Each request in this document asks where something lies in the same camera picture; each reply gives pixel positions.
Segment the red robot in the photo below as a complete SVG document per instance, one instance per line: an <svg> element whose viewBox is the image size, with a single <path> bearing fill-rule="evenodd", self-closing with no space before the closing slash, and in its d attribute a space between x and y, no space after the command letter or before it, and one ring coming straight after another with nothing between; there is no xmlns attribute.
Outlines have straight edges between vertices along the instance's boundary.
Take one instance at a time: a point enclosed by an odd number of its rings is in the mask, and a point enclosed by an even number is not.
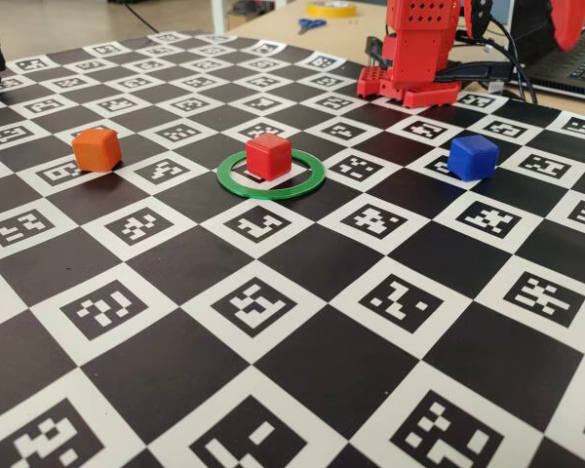
<svg viewBox="0 0 585 468"><path fill-rule="evenodd" d="M585 0L545 1L552 6L555 39L567 50L579 38ZM462 41L483 40L491 20L491 6L492 0L464 1L467 31L461 34ZM517 61L448 67L460 9L459 0L388 0L384 41L369 38L367 42L367 53L379 66L362 70L358 95L386 96L402 101L405 107L422 107L455 102L461 81L510 81Z"/></svg>

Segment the table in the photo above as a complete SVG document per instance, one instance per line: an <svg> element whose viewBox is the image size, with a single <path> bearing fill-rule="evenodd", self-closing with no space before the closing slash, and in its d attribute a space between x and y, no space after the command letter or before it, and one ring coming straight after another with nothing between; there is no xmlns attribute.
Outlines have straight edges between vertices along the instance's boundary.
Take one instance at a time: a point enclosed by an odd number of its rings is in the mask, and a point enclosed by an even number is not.
<svg viewBox="0 0 585 468"><path fill-rule="evenodd" d="M335 56L345 57L357 63L367 63L368 57L364 53L366 38L367 36L383 38L385 35L386 8L357 3L358 15L356 17L351 19L329 19L328 26L298 35L297 21L300 18L307 17L305 4L310 1L295 0L286 7L234 28L230 31L230 34L280 41L293 46L316 49ZM496 52L490 56L473 48L455 49L450 57L461 61L500 59ZM471 85L468 89L473 91L483 90L476 84ZM542 91L538 91L537 95L542 105L585 115L585 100Z"/></svg>

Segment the blue scissors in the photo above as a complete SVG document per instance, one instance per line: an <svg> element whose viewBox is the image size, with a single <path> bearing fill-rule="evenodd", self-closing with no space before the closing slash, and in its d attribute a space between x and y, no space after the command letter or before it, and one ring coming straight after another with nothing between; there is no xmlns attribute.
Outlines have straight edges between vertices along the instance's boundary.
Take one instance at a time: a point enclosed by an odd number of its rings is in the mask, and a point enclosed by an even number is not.
<svg viewBox="0 0 585 468"><path fill-rule="evenodd" d="M328 22L324 19L300 19L299 26L301 26L301 30L299 34L304 34L306 31L310 29L314 29L315 27L325 26Z"/></svg>

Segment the tape roll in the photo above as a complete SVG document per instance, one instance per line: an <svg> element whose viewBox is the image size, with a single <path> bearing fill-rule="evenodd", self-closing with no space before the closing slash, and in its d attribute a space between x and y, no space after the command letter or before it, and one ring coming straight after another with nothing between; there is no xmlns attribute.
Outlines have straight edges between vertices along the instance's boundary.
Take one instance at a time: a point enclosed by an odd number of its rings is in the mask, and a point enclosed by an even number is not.
<svg viewBox="0 0 585 468"><path fill-rule="evenodd" d="M314 2L307 5L308 15L319 18L355 17L355 5L338 0Z"/></svg>

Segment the checkerboard mat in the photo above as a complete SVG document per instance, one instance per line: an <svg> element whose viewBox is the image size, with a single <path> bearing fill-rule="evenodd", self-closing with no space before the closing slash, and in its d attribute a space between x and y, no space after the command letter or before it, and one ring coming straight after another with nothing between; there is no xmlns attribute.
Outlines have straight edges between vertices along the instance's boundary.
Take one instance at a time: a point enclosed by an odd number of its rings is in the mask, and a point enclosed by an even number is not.
<svg viewBox="0 0 585 468"><path fill-rule="evenodd" d="M0 468L585 467L585 117L405 109L359 71L172 31L9 63ZM74 162L91 127L112 173ZM265 132L320 189L219 186ZM447 169L472 134L492 179Z"/></svg>

